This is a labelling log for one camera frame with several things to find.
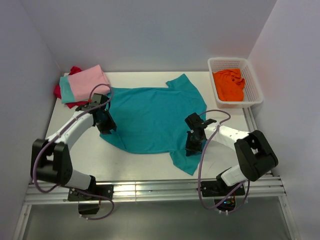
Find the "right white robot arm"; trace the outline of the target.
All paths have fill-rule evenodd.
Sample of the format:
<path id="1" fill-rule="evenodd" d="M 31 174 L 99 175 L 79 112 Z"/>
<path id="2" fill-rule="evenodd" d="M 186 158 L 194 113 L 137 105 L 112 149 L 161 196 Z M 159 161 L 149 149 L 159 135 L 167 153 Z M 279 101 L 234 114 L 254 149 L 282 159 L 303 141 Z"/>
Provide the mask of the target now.
<path id="1" fill-rule="evenodd" d="M 234 185 L 255 182 L 279 164 L 279 160 L 265 135 L 259 131 L 240 131 L 212 122 L 188 123 L 185 145 L 188 157 L 201 154 L 198 175 L 201 175 L 205 152 L 211 141 L 229 147 L 236 153 L 238 164 L 216 177 L 216 189 L 222 195 L 229 194 Z"/>

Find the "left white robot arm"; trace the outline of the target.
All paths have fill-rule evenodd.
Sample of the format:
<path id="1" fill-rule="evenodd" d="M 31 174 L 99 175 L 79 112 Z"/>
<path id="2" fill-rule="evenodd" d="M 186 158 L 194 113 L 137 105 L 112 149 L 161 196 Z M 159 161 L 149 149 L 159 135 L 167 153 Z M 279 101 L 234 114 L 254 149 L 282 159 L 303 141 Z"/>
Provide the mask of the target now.
<path id="1" fill-rule="evenodd" d="M 96 178 L 75 170 L 70 155 L 73 145 L 91 127 L 97 127 L 102 134 L 117 130 L 108 107 L 80 106 L 57 132 L 34 141 L 30 176 L 39 192 L 46 194 L 56 187 L 66 187 L 79 190 L 86 200 L 96 197 Z"/>

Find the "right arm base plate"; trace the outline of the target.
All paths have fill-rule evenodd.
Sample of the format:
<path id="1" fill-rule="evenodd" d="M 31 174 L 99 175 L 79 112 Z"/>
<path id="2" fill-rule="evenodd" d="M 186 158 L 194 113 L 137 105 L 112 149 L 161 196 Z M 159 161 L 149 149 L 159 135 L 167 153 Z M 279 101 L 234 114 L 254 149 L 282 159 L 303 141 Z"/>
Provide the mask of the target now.
<path id="1" fill-rule="evenodd" d="M 208 197 L 225 197 L 233 191 L 240 183 L 227 186 L 222 180 L 201 180 L 200 193 L 203 198 Z"/>

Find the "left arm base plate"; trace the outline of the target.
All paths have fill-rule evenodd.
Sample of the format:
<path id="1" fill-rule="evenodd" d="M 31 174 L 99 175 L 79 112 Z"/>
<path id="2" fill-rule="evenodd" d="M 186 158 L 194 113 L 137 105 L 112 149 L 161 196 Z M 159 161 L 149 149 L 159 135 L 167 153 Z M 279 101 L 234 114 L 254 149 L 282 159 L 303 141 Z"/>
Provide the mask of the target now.
<path id="1" fill-rule="evenodd" d="M 108 201 L 112 200 L 113 193 L 113 184 L 98 184 L 93 191 L 70 188 L 67 200 L 69 202 Z"/>

